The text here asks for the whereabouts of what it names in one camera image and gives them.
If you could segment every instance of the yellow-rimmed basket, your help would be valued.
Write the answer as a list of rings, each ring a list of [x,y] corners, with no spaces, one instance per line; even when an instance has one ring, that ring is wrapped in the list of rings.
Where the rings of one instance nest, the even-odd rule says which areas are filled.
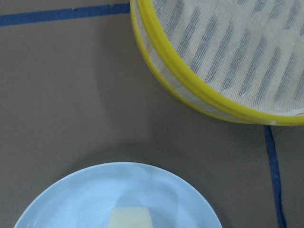
[[[273,19],[274,21],[271,21],[271,17],[274,17],[271,16],[271,14],[274,14],[273,11],[276,7],[278,8],[278,6],[275,5],[274,0],[268,1],[267,4],[261,6],[246,3],[245,0],[193,0],[190,6],[187,6],[189,5],[189,2],[190,1],[182,0],[131,0],[133,29],[138,46],[150,70],[154,73],[156,78],[164,85],[164,87],[167,88],[182,102],[186,103],[197,111],[222,120],[237,123],[258,123],[269,125],[304,124],[304,93],[302,93],[304,89],[304,73],[302,73],[301,69],[301,61],[304,60],[304,36],[301,35],[301,29],[299,30],[299,34],[297,35],[297,29],[299,27],[297,23],[300,23],[298,22],[300,19],[298,20],[297,18],[301,18],[299,15],[301,15],[302,13],[304,14],[304,12],[298,10],[297,14],[299,15],[294,15],[294,12],[292,12],[295,9],[295,6],[297,6],[295,4],[297,4],[298,1],[293,2],[292,4],[290,4],[290,6],[289,4],[287,4],[288,6],[286,6],[289,7],[289,12],[286,13],[286,20],[295,20],[292,21],[293,24],[295,24],[293,26],[294,28],[285,28],[281,30],[279,26],[275,28],[273,24],[283,24],[281,23],[281,21],[284,21],[285,19],[283,18],[283,16],[281,20],[276,18],[276,20],[280,23],[278,23],[275,19]],[[231,12],[238,10],[242,10],[241,12],[243,14],[239,13],[239,17],[233,18],[234,15]],[[210,11],[211,13],[205,16],[206,11]],[[256,18],[251,19],[254,13],[256,13]],[[225,16],[223,16],[223,19],[231,17],[231,20],[227,24],[227,26],[222,25],[225,21],[221,22],[217,18],[217,15],[222,14],[225,14]],[[227,53],[227,57],[222,57],[222,59],[227,59],[225,65],[227,66],[226,68],[228,69],[228,73],[226,73],[224,70],[219,70],[219,75],[224,75],[223,79],[219,79],[219,81],[224,81],[221,84],[218,84],[221,86],[221,88],[223,88],[223,85],[228,85],[227,80],[225,81],[225,79],[227,79],[228,76],[231,76],[231,71],[233,71],[234,77],[236,77],[237,79],[237,83],[235,87],[231,86],[231,88],[229,87],[228,89],[225,88],[225,90],[220,90],[217,89],[216,86],[212,86],[212,84],[206,82],[206,75],[208,74],[208,71],[204,71],[204,69],[209,66],[213,66],[214,64],[212,64],[212,62],[214,63],[216,59],[219,59],[219,57],[217,57],[218,53],[220,52],[218,48],[223,47],[223,40],[225,37],[227,37],[229,26],[233,24],[233,20],[236,20],[236,23],[238,23],[240,21],[240,17],[244,17],[244,20],[248,20],[246,26],[249,27],[249,29],[253,28],[253,31],[258,31],[259,33],[249,31],[249,29],[247,29],[246,26],[243,26],[242,24],[239,26],[234,26],[234,30],[239,31],[239,35],[235,35],[235,37],[231,35],[231,43],[233,43],[233,45],[230,48],[230,52],[232,54],[229,55],[229,53]],[[270,19],[268,22],[264,22],[264,25],[261,25],[261,27],[265,30],[269,26],[272,26],[274,27],[274,31],[278,31],[278,34],[282,35],[282,38],[279,39],[278,42],[275,42],[271,45],[268,45],[269,37],[271,38],[272,36],[275,36],[277,34],[268,34],[263,29],[260,29],[258,24],[258,22],[265,21],[266,17],[269,17]],[[225,28],[223,30],[225,30],[226,32],[221,33],[221,29],[216,28],[215,25],[221,25],[221,27]],[[197,37],[201,37],[200,42],[195,42],[194,38],[193,42],[185,39],[185,37],[187,38],[186,32],[188,31],[189,33],[189,27],[192,30],[198,30],[197,34],[195,35]],[[288,39],[290,38],[289,36],[295,37],[295,42],[294,44],[292,44],[293,49],[295,49],[296,45],[298,46],[296,46],[297,49],[291,52],[290,55],[287,55],[287,57],[282,57],[281,65],[284,65],[285,62],[287,64],[286,66],[282,66],[284,67],[285,71],[281,70],[282,73],[279,74],[278,72],[281,72],[281,68],[279,67],[280,60],[277,60],[275,58],[278,56],[279,49],[277,48],[277,46],[280,45],[284,47],[284,42],[290,42],[290,39]],[[211,44],[208,47],[206,45],[207,41],[209,41],[209,43],[213,42],[213,45]],[[196,65],[190,64],[191,58],[187,59],[186,57],[181,56],[181,52],[179,52],[179,47],[181,46],[181,44],[185,43],[190,45],[190,47],[188,46],[188,49],[190,49],[188,56],[191,56],[192,54],[192,63],[194,62],[193,59],[195,57],[193,53],[201,54],[203,52],[204,56],[211,56],[210,58],[205,57],[205,62],[203,60],[198,61],[200,62],[200,67],[202,68],[201,70],[199,69],[199,67],[196,67],[196,69],[194,69],[193,66]],[[244,44],[246,44],[246,47],[248,49],[246,53],[244,53],[244,51],[242,50],[242,48],[245,47]],[[284,54],[284,49],[279,51],[280,56]],[[239,65],[241,63],[237,62],[238,58],[241,57],[244,58],[244,61],[242,61],[242,65],[244,67],[240,67]],[[281,94],[279,94],[280,96],[278,96],[278,92],[276,92],[276,96],[274,97],[276,103],[273,102],[272,104],[269,103],[268,105],[267,102],[269,102],[269,100],[267,100],[267,98],[266,101],[263,103],[262,108],[253,108],[252,105],[246,105],[246,99],[252,103],[257,103],[256,101],[254,101],[257,100],[257,95],[255,95],[254,92],[256,92],[258,95],[261,94],[261,88],[263,87],[262,82],[266,76],[269,76],[269,71],[273,70],[274,63],[276,63],[275,66],[278,69],[276,73],[272,73],[275,76],[278,74],[279,78],[273,76],[272,81],[273,84],[275,84],[275,82],[277,81],[276,86],[278,87],[278,89],[281,89],[279,90],[279,92],[281,91],[282,93],[284,93],[284,96],[281,96]],[[234,72],[236,66],[239,66],[240,68],[239,73]],[[244,87],[244,81],[242,81],[241,83],[240,79],[242,79],[242,77],[244,77],[245,79],[248,78],[249,73],[246,73],[247,69],[251,69],[251,71],[252,69],[254,69],[254,73],[257,75],[255,77],[256,81],[258,82],[260,80],[260,83],[255,85],[254,82],[252,82],[252,80],[254,81],[255,79],[251,79],[250,83],[252,84],[251,87],[253,88],[252,94],[248,93],[247,91],[241,94],[240,91],[242,91]],[[288,85],[284,84],[282,86],[282,82],[286,82],[287,76],[292,77],[292,79],[289,80],[291,81],[291,83],[289,83]],[[267,83],[268,87],[274,87],[270,82]],[[264,88],[263,93],[264,97],[271,97],[271,94],[273,94],[274,91],[269,90],[270,95],[267,96],[267,91],[265,92]],[[297,94],[297,100],[295,100],[295,96],[292,97],[292,93]],[[237,94],[235,96],[237,97],[237,99],[231,98],[231,94]],[[239,102],[238,99],[245,100],[245,105],[244,102]]]

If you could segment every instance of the blue tape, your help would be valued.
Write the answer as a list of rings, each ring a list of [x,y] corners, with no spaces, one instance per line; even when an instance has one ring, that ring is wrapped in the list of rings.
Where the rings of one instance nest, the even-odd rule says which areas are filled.
[[[129,3],[90,6],[76,9],[57,9],[30,13],[18,13],[0,16],[0,27],[54,20],[97,17],[111,14],[130,13]]]
[[[284,211],[282,206],[282,185],[280,179],[279,162],[276,154],[276,145],[272,135],[270,126],[264,126],[265,140],[267,145],[267,151],[269,156],[269,166],[271,172],[272,187],[275,197],[275,209],[276,217],[279,228],[286,228],[286,220],[284,217]]]

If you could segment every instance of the blue plate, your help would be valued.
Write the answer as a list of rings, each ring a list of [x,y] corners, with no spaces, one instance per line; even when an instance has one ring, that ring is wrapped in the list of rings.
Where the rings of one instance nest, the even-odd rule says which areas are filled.
[[[114,162],[74,172],[41,193],[15,228],[107,228],[114,207],[149,208],[155,228],[221,228],[191,185],[163,169]]]

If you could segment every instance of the gray stripe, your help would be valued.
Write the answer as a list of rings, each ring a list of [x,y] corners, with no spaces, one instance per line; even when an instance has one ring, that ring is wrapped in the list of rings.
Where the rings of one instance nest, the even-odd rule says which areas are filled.
[[[165,9],[165,6],[167,4],[167,0],[158,0],[155,5],[155,12],[157,14],[157,17],[160,17],[163,10]]]
[[[175,30],[175,27],[177,26],[177,23],[181,17],[181,13],[184,8],[184,2],[179,0],[174,8],[173,14],[170,17],[169,23],[166,26],[165,33],[170,40],[173,34],[173,31]]]
[[[269,18],[275,19],[277,18],[280,13],[282,12],[283,6],[284,6],[285,0],[276,0],[274,8],[272,9]]]
[[[267,40],[265,37],[262,37],[257,46],[256,52],[251,61],[250,67],[249,67],[246,77],[243,81],[243,85],[242,85],[241,91],[239,92],[238,96],[244,95],[247,92],[247,90],[251,87],[251,84],[252,84],[252,81],[256,74],[256,71],[258,69],[258,66],[261,63],[262,56],[263,56],[266,46],[267,46]]]
[[[214,57],[212,66],[211,66],[211,68],[210,68],[210,70],[207,74],[205,82],[208,83],[208,84],[213,81],[214,76],[215,76],[215,74],[218,70],[218,67],[219,67],[220,63],[222,62],[222,60],[224,58],[224,55],[227,51],[228,43],[231,40],[233,31],[234,31],[233,24],[230,24],[226,33],[225,33],[224,38],[221,41],[219,49],[218,49],[218,51],[217,51],[217,53]]]
[[[303,26],[302,26],[302,28],[301,28],[300,36],[304,36],[304,24],[303,24]]]
[[[232,86],[235,76],[237,74],[237,71],[239,70],[239,68],[244,60],[247,48],[250,44],[250,39],[251,39],[250,31],[248,29],[246,29],[244,32],[244,35],[242,37],[241,44],[238,47],[238,49],[234,55],[233,61],[231,62],[229,72],[222,84],[221,91],[227,90]]]
[[[197,49],[197,51],[192,59],[192,62],[191,62],[190,68],[194,73],[198,72],[198,70],[202,64],[203,58],[207,52],[211,38],[213,37],[213,35],[215,33],[216,27],[217,27],[217,19],[215,17],[212,17],[207,25],[205,34],[203,35],[203,37],[199,43],[199,48]]]
[[[183,58],[185,51],[188,49],[190,39],[193,36],[196,25],[199,21],[199,17],[200,17],[200,10],[195,9],[191,16],[190,23],[186,27],[182,40],[177,48],[177,53],[180,55],[181,58]]]
[[[269,88],[270,82],[271,82],[273,76],[275,75],[276,67],[280,61],[280,58],[281,58],[281,49],[279,47],[277,47],[274,51],[274,54],[271,58],[269,65],[268,65],[266,74],[262,80],[258,94],[254,101],[254,105],[259,105],[261,103],[261,101],[264,99],[265,94]]]
[[[263,10],[264,6],[266,5],[266,0],[257,0],[256,6],[253,9],[254,12],[260,12]]]
[[[248,1],[248,0],[238,0],[237,3],[238,3],[239,5],[243,5],[243,4],[247,3],[247,1]]]
[[[301,96],[304,95],[304,71],[302,73],[302,76],[300,78],[298,87],[296,88],[295,94],[294,94],[294,100],[298,100],[301,98]]]
[[[291,56],[290,56],[288,65],[286,67],[286,70],[284,72],[284,76],[281,79],[280,86],[279,86],[279,88],[276,92],[275,102],[280,100],[281,97],[285,94],[286,89],[287,89],[287,87],[289,85],[289,82],[290,82],[290,76],[293,75],[293,71],[294,71],[296,61],[297,61],[297,57],[294,53],[292,53]]]
[[[290,9],[288,20],[284,29],[291,29],[291,27],[295,24],[296,17],[298,16],[301,8],[301,3],[298,0],[294,1],[292,8]]]

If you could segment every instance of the blue tape strip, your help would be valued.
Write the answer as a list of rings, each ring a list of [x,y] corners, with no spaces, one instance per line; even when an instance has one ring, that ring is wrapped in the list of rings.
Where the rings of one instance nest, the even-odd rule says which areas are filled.
[[[101,6],[90,6],[76,9],[57,9],[40,12],[18,13],[0,16],[0,27],[9,25],[19,25],[37,23],[54,20],[66,20],[76,18],[97,17],[111,14],[130,13],[129,3],[120,3]]]
[[[286,220],[284,217],[284,211],[282,206],[282,185],[280,179],[279,162],[276,154],[276,145],[272,135],[270,126],[264,126],[265,140],[267,145],[267,151],[269,156],[269,166],[271,172],[272,187],[274,190],[275,197],[275,209],[276,217],[279,228],[286,228]]]

